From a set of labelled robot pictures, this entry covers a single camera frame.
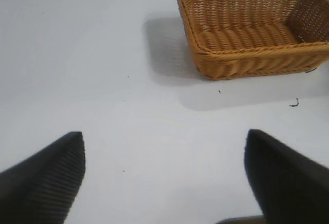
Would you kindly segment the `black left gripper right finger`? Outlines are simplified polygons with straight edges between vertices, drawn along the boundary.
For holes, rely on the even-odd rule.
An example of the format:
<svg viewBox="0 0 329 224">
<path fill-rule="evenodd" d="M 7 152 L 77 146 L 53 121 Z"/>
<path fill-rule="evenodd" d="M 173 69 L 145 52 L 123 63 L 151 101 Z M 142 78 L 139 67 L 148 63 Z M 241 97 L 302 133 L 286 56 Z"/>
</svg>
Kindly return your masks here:
<svg viewBox="0 0 329 224">
<path fill-rule="evenodd" d="M 251 129 L 244 166 L 267 223 L 328 223 L 328 168 Z"/>
</svg>

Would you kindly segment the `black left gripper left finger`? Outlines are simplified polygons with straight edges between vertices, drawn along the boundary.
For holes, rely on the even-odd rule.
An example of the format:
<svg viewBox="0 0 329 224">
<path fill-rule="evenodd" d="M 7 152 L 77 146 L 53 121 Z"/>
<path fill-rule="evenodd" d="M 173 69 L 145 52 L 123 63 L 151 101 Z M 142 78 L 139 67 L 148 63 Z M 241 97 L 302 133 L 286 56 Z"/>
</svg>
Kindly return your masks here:
<svg viewBox="0 0 329 224">
<path fill-rule="evenodd" d="M 1 223 L 64 223 L 86 171 L 82 132 L 69 132 L 1 172 Z"/>
</svg>

